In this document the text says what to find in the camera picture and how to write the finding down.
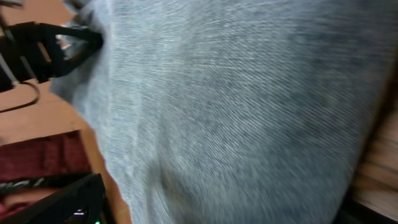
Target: dark red fabric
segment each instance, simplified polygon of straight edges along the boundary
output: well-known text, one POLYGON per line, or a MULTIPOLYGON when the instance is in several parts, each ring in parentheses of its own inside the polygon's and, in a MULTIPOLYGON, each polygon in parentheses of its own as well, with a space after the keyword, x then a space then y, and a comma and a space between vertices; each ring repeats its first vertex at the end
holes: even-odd
POLYGON ((78 131, 0 147, 0 183, 19 178, 89 172, 78 131))

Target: light blue denim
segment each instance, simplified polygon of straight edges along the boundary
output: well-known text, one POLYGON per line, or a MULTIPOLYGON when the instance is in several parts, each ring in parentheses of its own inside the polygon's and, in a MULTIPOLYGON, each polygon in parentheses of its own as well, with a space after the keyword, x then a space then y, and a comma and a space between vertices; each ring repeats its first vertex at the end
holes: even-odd
POLYGON ((52 91, 141 223, 331 223, 394 61, 395 0, 92 0, 52 91))

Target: thin black cord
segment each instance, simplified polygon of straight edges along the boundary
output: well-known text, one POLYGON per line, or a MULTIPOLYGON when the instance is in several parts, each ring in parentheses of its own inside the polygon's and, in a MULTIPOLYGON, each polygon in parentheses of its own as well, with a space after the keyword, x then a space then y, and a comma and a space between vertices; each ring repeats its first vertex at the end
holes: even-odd
POLYGON ((36 98, 34 100, 32 100, 31 102, 29 102, 29 103, 26 103, 26 104, 23 104, 23 105, 19 105, 19 106, 15 106, 13 108, 8 108, 8 109, 5 109, 5 110, 0 110, 0 113, 5 113, 5 112, 9 112, 9 111, 25 108, 27 106, 32 106, 32 105, 34 105, 34 104, 36 104, 38 102, 38 100, 40 99, 40 90, 39 90, 39 88, 37 88, 37 86, 35 86, 35 85, 33 85, 33 84, 29 83, 29 82, 21 82, 21 84, 22 85, 29 85, 30 87, 32 87, 35 90, 35 92, 36 92, 36 98))

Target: black object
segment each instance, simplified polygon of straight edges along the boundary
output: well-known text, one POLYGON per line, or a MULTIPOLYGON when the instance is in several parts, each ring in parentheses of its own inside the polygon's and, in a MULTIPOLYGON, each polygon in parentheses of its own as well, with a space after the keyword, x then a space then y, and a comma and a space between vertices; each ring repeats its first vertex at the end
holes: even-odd
POLYGON ((51 77, 68 75, 103 44, 101 34, 88 29, 34 22, 7 26, 2 19, 0 24, 5 34, 0 39, 0 54, 4 62, 0 58, 0 92, 10 90, 15 83, 31 78, 43 83, 51 77), (85 40, 86 45, 72 58, 65 58, 56 35, 76 37, 85 40))
POLYGON ((1 220, 0 224, 94 224, 100 218, 104 198, 105 187, 101 175, 89 174, 1 220))

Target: denim fabric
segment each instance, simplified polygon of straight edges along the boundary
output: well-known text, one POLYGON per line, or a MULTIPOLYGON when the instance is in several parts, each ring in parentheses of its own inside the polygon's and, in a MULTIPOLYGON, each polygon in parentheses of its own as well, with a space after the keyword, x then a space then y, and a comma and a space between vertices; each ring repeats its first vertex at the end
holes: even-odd
POLYGON ((393 0, 95 0, 52 90, 140 223, 331 223, 389 77, 393 0))

